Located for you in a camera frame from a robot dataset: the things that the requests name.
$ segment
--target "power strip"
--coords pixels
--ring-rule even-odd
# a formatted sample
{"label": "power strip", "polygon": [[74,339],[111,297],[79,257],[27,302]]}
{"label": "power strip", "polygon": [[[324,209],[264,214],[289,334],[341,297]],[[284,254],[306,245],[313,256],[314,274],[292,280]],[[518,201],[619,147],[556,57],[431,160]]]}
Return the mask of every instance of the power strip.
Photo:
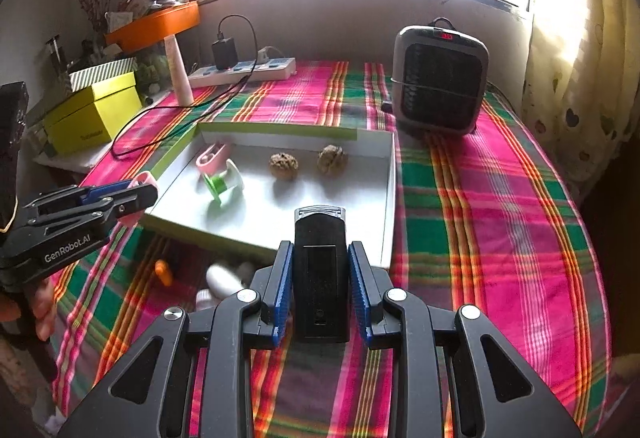
{"label": "power strip", "polygon": [[[238,82],[244,75],[251,72],[253,61],[242,61],[228,70],[218,70],[215,66],[198,68],[189,78],[192,88],[202,86],[218,86],[220,84],[232,84]],[[281,81],[289,78],[296,71],[296,59],[270,59],[265,63],[257,64],[249,81]]]}

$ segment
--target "finger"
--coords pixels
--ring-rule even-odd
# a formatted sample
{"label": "finger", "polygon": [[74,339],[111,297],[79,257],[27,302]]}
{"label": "finger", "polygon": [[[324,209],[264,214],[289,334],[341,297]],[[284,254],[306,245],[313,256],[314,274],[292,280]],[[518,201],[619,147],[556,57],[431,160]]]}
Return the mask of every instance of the finger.
{"label": "finger", "polygon": [[36,335],[41,341],[46,341],[52,334],[56,324],[56,305],[52,304],[49,312],[36,321]]}
{"label": "finger", "polygon": [[0,322],[15,321],[20,317],[20,308],[11,299],[0,295]]}
{"label": "finger", "polygon": [[49,313],[53,304],[53,282],[48,277],[38,284],[29,303],[36,319],[42,319]]}

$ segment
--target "yellow curtain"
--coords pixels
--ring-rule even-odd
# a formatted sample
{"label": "yellow curtain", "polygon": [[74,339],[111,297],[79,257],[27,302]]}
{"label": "yellow curtain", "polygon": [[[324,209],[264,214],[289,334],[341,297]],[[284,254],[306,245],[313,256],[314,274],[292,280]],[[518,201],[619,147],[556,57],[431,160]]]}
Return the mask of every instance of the yellow curtain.
{"label": "yellow curtain", "polygon": [[640,113],[635,0],[532,0],[524,123],[578,202],[602,176]]}

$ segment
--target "striped tablecloth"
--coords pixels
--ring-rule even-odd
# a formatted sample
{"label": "striped tablecloth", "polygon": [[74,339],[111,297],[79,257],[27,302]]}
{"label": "striped tablecloth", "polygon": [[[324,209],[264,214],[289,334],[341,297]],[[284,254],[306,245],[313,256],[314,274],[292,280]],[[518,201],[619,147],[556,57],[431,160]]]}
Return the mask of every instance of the striped tablecloth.
{"label": "striped tablecloth", "polygon": [[[389,88],[379,64],[309,62],[286,81],[249,86],[218,117],[395,129],[380,110]],[[211,94],[199,89],[194,97],[204,104]],[[213,105],[152,111],[118,148],[152,141]],[[549,161],[491,86],[471,135],[416,140],[400,133],[398,146],[395,285],[433,306],[478,305],[592,434],[610,366],[606,301],[580,216]],[[167,147],[123,161],[107,155],[85,183],[132,177]],[[180,246],[184,260],[171,288],[152,270],[167,245]],[[166,306],[193,307],[207,264],[198,248],[118,225],[110,245],[58,274],[52,342],[60,376],[52,391],[63,413]],[[367,351],[354,325],[342,345],[299,344],[289,336],[277,350],[254,356],[256,436],[386,436],[390,352]],[[191,427],[195,433],[194,421]]]}

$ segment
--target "space heater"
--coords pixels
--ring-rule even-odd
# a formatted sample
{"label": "space heater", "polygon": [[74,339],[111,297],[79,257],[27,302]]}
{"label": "space heater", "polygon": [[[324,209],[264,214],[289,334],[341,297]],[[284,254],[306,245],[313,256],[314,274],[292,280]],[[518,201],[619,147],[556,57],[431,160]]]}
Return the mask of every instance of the space heater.
{"label": "space heater", "polygon": [[[447,22],[450,28],[436,27]],[[391,78],[401,125],[466,135],[473,131],[486,86],[489,52],[446,18],[405,27],[396,36]]]}

